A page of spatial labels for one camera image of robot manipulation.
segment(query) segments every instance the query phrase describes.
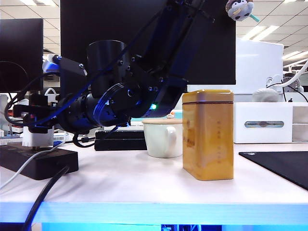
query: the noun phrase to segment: computer monitor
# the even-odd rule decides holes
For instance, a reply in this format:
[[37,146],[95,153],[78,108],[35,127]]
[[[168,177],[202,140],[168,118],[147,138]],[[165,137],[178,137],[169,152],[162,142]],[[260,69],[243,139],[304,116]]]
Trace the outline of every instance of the computer monitor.
[[[83,63],[86,48],[103,39],[128,44],[166,0],[62,0],[61,55]],[[226,1],[206,0],[204,10],[215,18],[185,78],[189,84],[235,84],[235,22]],[[143,54],[155,24],[147,29],[131,54]]]
[[[43,19],[1,19],[0,92],[18,92],[41,76],[42,56]],[[42,83],[36,81],[29,90],[42,90]]]

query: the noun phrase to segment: ceiling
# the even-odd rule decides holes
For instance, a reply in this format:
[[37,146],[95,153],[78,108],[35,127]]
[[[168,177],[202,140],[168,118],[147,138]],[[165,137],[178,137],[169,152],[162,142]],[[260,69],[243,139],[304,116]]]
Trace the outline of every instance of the ceiling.
[[[26,6],[20,0],[0,0],[1,19],[43,18],[44,48],[60,53],[60,0],[57,6]],[[280,26],[263,39],[266,42],[282,43],[284,54],[293,51],[308,51],[308,1],[297,0],[285,3],[282,0],[254,0],[253,14],[260,22],[251,18],[236,23],[236,34],[244,36],[255,26]],[[297,60],[285,61],[289,64]]]

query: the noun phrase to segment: green led light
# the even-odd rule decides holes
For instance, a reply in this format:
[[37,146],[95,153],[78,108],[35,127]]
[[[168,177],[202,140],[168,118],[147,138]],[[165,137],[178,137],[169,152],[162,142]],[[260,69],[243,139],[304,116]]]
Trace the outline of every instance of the green led light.
[[152,104],[151,107],[150,107],[151,110],[155,110],[156,108],[157,108],[156,104]]

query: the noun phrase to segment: tin lid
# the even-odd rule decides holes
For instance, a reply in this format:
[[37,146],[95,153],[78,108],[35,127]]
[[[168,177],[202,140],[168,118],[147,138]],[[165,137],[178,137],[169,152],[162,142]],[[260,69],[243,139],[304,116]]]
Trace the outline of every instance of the tin lid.
[[182,119],[144,119],[144,124],[182,124]]
[[233,102],[233,92],[230,90],[196,90],[185,93],[182,102]]

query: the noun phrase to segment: mug handle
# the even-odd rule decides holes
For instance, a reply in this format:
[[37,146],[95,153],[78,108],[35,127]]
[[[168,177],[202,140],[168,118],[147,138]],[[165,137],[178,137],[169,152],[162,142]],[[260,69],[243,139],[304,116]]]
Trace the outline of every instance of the mug handle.
[[177,142],[176,129],[172,126],[166,128],[167,133],[167,145],[165,149],[165,155],[170,155],[174,150],[175,144]]

